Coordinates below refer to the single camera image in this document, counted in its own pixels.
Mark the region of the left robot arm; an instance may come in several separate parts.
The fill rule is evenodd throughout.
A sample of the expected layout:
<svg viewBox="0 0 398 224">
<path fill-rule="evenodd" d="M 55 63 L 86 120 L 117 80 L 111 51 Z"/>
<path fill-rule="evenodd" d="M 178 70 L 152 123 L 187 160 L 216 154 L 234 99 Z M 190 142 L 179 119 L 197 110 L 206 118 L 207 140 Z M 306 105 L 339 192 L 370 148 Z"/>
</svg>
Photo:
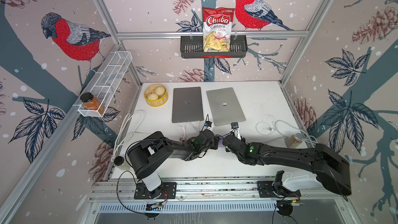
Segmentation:
<svg viewBox="0 0 398 224">
<path fill-rule="evenodd" d="M 158 195 L 163 190 L 163 182 L 157 169 L 166 159 L 192 161 L 202 158 L 208 150 L 218 149 L 219 140 L 220 138 L 209 129 L 182 142 L 170 140 L 162 132 L 156 131 L 130 145 L 125 152 L 125 158 L 134 170 L 137 179 L 145 185 L 146 190 Z"/>
</svg>

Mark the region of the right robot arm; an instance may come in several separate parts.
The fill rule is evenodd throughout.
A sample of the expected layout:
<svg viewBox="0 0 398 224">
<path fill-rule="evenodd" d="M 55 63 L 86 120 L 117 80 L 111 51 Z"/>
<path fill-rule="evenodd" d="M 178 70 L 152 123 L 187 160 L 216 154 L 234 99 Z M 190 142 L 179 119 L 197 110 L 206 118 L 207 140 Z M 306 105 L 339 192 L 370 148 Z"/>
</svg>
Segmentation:
<svg viewBox="0 0 398 224">
<path fill-rule="evenodd" d="M 246 144 L 244 138 L 227 135 L 223 145 L 243 164 L 298 168 L 295 172 L 283 169 L 276 173 L 273 182 L 276 196 L 321 187 L 345 197 L 352 194 L 349 162 L 324 144 L 316 144 L 314 148 L 283 148 L 256 142 Z"/>
</svg>

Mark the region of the silver laptop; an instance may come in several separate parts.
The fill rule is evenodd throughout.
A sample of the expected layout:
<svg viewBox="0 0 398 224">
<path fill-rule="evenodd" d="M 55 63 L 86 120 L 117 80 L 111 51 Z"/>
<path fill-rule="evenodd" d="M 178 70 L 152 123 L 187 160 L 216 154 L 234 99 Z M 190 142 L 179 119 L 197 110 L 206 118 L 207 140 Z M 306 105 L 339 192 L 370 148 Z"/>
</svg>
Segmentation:
<svg viewBox="0 0 398 224">
<path fill-rule="evenodd" d="M 244 122 L 246 117 L 232 87 L 206 91 L 215 126 Z"/>
</svg>

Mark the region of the dark grey laptop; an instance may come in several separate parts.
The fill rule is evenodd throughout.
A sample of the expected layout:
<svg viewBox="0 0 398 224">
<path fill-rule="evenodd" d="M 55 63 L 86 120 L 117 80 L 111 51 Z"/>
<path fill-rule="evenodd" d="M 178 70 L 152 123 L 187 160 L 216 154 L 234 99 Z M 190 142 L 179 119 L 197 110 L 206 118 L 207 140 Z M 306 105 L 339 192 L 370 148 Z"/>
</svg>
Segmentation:
<svg viewBox="0 0 398 224">
<path fill-rule="evenodd" d="M 175 88 L 173 90 L 172 123 L 204 120 L 200 87 Z"/>
</svg>

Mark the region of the purple power strip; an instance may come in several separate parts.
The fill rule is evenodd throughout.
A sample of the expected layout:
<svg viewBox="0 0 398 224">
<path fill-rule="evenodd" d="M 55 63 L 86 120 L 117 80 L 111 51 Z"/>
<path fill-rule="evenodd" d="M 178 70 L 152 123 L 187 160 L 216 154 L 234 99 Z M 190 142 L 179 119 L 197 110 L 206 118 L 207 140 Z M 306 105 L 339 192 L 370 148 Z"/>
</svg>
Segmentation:
<svg viewBox="0 0 398 224">
<path fill-rule="evenodd" d="M 218 139 L 218 147 L 223 147 L 223 137 L 218 136 L 217 139 Z"/>
</svg>

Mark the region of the brown jar silver lid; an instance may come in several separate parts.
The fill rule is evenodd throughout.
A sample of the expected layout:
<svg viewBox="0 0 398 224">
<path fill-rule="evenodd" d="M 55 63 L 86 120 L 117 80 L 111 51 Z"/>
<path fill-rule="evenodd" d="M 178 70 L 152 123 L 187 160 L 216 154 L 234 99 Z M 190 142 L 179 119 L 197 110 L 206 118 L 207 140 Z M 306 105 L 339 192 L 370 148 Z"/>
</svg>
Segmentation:
<svg viewBox="0 0 398 224">
<path fill-rule="evenodd" d="M 291 135 L 285 140 L 287 148 L 298 148 L 299 145 L 303 143 L 302 133 L 296 133 Z"/>
</svg>

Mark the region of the clear jar black lid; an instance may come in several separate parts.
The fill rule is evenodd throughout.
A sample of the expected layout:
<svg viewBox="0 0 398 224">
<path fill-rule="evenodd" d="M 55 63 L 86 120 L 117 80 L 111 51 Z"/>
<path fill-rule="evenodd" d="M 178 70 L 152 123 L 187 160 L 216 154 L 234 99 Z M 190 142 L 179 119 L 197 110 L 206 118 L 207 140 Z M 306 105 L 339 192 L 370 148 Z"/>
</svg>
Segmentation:
<svg viewBox="0 0 398 224">
<path fill-rule="evenodd" d="M 114 165 L 121 171 L 128 171 L 131 168 L 123 156 L 117 156 L 114 159 Z"/>
</svg>

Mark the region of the Chuba cassava chips bag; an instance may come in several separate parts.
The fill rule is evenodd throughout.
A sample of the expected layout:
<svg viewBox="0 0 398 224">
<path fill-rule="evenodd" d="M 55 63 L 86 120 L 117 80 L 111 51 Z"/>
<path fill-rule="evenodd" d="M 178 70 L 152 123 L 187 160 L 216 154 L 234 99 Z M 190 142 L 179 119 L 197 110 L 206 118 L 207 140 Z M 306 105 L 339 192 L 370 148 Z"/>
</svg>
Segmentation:
<svg viewBox="0 0 398 224">
<path fill-rule="evenodd" d="M 204 52 L 229 52 L 234 8 L 202 8 Z"/>
</svg>

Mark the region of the orange sauce jar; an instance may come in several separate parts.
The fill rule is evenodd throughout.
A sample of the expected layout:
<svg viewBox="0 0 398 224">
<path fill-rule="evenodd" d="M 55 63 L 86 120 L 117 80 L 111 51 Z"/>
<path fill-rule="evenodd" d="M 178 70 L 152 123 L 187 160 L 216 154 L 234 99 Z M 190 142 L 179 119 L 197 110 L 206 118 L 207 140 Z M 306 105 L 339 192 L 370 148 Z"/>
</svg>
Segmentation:
<svg viewBox="0 0 398 224">
<path fill-rule="evenodd" d="M 80 100 L 87 110 L 97 111 L 100 115 L 103 115 L 105 112 L 105 107 L 102 102 L 94 96 L 91 92 L 83 93 L 80 96 Z"/>
</svg>

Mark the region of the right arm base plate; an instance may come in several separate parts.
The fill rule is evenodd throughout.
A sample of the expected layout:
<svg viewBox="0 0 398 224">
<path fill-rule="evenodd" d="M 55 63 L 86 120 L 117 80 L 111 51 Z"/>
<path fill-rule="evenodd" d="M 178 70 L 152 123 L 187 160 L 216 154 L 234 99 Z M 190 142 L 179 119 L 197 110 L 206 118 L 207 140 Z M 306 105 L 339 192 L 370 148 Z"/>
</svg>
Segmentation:
<svg viewBox="0 0 398 224">
<path fill-rule="evenodd" d="M 276 187 L 272 181 L 257 181 L 257 191 L 260 198 L 300 198 L 301 192 L 289 191 L 283 186 Z"/>
</svg>

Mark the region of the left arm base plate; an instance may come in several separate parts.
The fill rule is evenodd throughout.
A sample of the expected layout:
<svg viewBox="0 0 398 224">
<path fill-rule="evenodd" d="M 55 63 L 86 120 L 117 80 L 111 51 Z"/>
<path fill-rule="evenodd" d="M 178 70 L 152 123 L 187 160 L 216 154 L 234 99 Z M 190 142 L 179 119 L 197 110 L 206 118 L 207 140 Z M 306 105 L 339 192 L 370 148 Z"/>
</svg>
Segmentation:
<svg viewBox="0 0 398 224">
<path fill-rule="evenodd" d="M 135 190 L 135 200 L 165 200 L 175 199 L 176 197 L 176 182 L 162 183 L 154 191 L 149 191 L 144 183 L 138 183 Z"/>
</svg>

